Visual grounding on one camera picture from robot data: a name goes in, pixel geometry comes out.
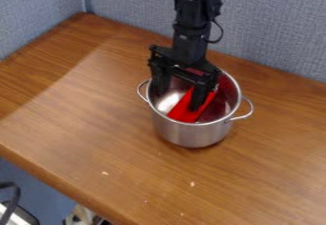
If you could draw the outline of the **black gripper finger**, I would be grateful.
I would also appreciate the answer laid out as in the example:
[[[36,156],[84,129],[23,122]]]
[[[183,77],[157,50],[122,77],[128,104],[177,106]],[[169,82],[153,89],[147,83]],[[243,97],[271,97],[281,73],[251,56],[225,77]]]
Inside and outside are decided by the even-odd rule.
[[[214,81],[198,81],[194,84],[194,90],[191,92],[189,110],[195,112],[203,105],[207,96],[211,92],[215,92],[217,83]]]
[[[158,65],[150,66],[151,84],[158,96],[166,93],[171,86],[173,69]]]

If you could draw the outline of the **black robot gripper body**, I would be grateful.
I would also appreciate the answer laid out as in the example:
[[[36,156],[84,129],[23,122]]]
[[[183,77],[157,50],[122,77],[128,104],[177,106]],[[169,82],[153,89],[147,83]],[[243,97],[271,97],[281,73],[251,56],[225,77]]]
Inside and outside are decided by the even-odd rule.
[[[187,28],[174,25],[175,34],[173,46],[150,46],[149,66],[158,65],[173,69],[173,78],[177,77],[193,85],[198,81],[214,81],[221,70],[206,59],[207,44],[221,38],[210,40],[211,26]]]

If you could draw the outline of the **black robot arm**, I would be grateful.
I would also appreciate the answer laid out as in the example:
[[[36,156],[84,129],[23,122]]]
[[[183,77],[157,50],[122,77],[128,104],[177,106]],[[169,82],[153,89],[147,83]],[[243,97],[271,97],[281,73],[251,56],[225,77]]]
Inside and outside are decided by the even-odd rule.
[[[174,41],[170,48],[150,46],[151,82],[163,94],[174,76],[194,85],[189,110],[197,111],[217,88],[221,70],[207,61],[207,44],[218,43],[225,31],[217,22],[222,0],[175,0]]]

